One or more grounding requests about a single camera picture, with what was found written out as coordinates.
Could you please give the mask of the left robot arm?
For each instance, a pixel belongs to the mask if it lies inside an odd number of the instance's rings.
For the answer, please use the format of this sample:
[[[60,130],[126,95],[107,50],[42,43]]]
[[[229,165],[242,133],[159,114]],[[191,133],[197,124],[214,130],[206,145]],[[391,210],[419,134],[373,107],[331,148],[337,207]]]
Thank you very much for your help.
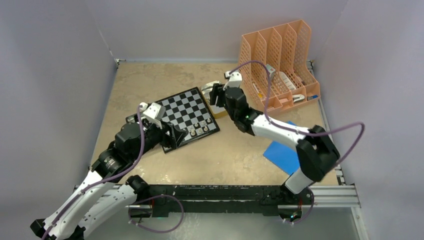
[[[83,240],[127,205],[154,206],[157,196],[151,194],[151,186],[139,175],[128,177],[120,186],[116,184],[143,154],[157,145],[176,149],[187,134],[187,130],[170,122],[127,122],[63,205],[49,217],[34,220],[30,229],[42,240]]]

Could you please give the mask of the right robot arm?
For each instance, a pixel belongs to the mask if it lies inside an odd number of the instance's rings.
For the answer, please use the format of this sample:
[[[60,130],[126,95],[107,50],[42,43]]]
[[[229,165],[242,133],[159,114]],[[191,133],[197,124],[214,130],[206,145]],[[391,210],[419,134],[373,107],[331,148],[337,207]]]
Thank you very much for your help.
[[[239,87],[215,83],[210,104],[223,107],[235,126],[243,133],[270,139],[296,152],[299,168],[282,184],[280,196],[288,204],[300,198],[301,191],[320,182],[336,165],[340,153],[324,128],[299,127],[267,117],[249,106]]]

